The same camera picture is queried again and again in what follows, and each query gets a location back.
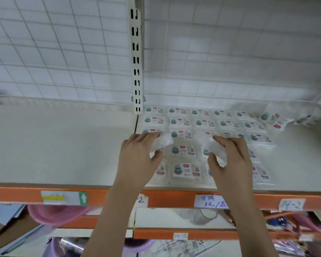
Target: slotted metal post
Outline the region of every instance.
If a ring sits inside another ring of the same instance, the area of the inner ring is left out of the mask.
[[[143,114],[144,105],[144,0],[127,0],[130,60],[132,71],[132,102],[134,114]]]

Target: stacked products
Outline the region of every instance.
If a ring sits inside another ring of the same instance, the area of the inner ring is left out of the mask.
[[[207,164],[209,149],[193,139],[196,132],[225,138],[244,139],[249,148],[253,164],[253,184],[255,188],[266,188],[273,181],[268,170],[261,164],[253,146],[273,148],[274,142],[264,125],[248,112],[210,110],[200,108],[146,107],[138,125],[142,132],[171,133],[174,143],[162,150],[164,160],[151,179],[149,185],[191,187],[215,187]],[[218,158],[220,165],[226,162]]]

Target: finger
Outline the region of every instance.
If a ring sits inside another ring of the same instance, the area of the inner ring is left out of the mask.
[[[146,146],[151,147],[152,143],[154,142],[154,140],[160,135],[160,133],[149,133],[144,139],[143,139],[143,143],[146,144]]]
[[[238,149],[240,155],[245,159],[249,159],[248,147],[244,139],[241,138],[229,138],[229,140],[233,141]]]
[[[140,134],[132,134],[130,138],[128,138],[125,146],[129,145],[131,142],[133,142],[137,137],[139,137]]]
[[[141,135],[139,135],[139,137],[137,137],[134,141],[135,142],[141,142],[149,133],[143,133]]]
[[[214,153],[210,152],[208,156],[208,166],[210,170],[216,171],[216,170],[222,170],[222,167],[218,163],[218,160],[216,159],[216,156]]]
[[[241,155],[240,155],[240,153],[239,153],[238,149],[236,148],[236,145],[234,144],[233,141],[223,138],[221,136],[216,136],[216,135],[213,136],[213,139],[225,147],[226,152],[227,152],[227,159],[241,157]]]
[[[164,155],[161,150],[155,151],[155,155],[152,157],[151,162],[153,165],[158,168],[159,164],[161,163],[162,159],[164,158]]]
[[[127,140],[124,140],[124,141],[121,143],[120,151],[122,151],[122,150],[125,148],[126,143],[127,143]]]

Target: white label with blue writing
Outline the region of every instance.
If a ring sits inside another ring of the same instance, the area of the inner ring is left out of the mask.
[[[283,198],[279,203],[279,211],[303,211],[305,198]]]
[[[196,195],[194,207],[228,209],[228,206],[220,195]]]
[[[188,240],[188,233],[174,233],[174,240]]]
[[[149,204],[149,197],[144,194],[139,194],[133,208],[147,207],[148,204]]]

